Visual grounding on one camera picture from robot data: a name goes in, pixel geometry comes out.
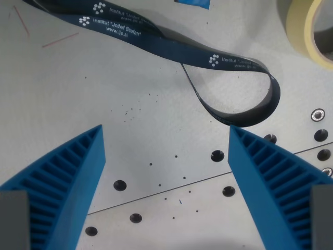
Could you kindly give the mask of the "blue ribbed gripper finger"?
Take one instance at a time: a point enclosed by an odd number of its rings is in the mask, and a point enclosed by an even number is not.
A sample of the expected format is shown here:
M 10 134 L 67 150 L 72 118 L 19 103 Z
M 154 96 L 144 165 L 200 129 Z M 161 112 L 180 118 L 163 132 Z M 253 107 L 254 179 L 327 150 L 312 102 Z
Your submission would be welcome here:
M 228 163 L 266 249 L 332 249 L 332 178 L 242 128 Z
M 60 145 L 1 185 L 26 191 L 31 249 L 75 249 L 106 163 L 98 125 Z

